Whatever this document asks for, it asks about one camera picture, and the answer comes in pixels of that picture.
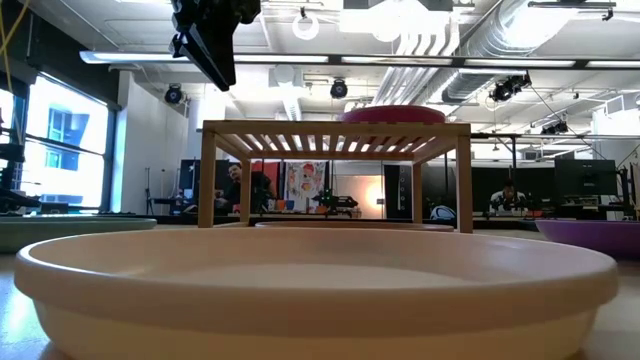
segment gray basin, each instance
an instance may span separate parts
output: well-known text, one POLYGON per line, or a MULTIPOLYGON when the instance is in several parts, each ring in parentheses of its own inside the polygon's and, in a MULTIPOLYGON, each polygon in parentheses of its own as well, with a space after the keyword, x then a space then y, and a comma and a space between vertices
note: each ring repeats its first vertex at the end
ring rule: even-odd
POLYGON ((38 241, 72 235, 150 230, 154 219, 94 216, 0 218, 0 253, 16 253, 38 241))

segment cream plastic basin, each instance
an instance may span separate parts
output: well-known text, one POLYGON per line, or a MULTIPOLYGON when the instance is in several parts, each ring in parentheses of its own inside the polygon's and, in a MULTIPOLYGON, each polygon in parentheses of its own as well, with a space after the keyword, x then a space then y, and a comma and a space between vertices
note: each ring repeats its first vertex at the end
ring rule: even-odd
POLYGON ((391 223, 383 221, 269 221, 257 223, 256 227, 266 228, 345 228, 345 229, 388 229, 388 230, 413 230, 413 231, 440 231, 453 232, 453 226, 412 224, 412 223, 391 223))
POLYGON ((76 360, 560 360, 617 292, 591 250, 377 229, 76 236, 15 282, 76 360))

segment person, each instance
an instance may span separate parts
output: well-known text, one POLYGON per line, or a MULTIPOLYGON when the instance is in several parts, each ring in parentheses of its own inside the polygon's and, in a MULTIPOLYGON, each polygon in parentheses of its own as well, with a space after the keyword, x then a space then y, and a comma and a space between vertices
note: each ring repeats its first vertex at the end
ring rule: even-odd
POLYGON ((514 208, 524 208, 526 196, 521 192, 516 192, 511 179, 505 181, 502 191, 491 195, 489 200, 489 213, 495 214, 500 211, 510 211, 514 208))
MULTIPOLYGON (((234 205, 240 204, 240 194, 242 192, 242 164, 231 163, 229 165, 229 177, 231 185, 216 199, 217 206, 233 209, 234 205)), ((276 185, 262 172, 251 172, 251 210, 265 205, 266 201, 276 197, 276 185)))

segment purple basin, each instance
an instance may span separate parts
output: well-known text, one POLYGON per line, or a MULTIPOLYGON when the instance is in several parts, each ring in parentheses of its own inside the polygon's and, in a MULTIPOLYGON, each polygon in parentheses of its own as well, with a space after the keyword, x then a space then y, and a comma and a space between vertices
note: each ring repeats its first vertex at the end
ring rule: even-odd
POLYGON ((536 225, 553 242, 617 258, 640 258, 640 222, 536 220, 536 225))

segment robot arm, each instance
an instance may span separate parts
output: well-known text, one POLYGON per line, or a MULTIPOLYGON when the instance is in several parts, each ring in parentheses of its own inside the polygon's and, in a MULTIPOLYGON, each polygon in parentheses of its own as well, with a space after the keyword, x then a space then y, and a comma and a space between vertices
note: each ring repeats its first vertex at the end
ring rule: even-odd
POLYGON ((173 57, 186 56, 220 90, 236 83, 233 33, 260 13, 260 0, 171 0, 173 57))

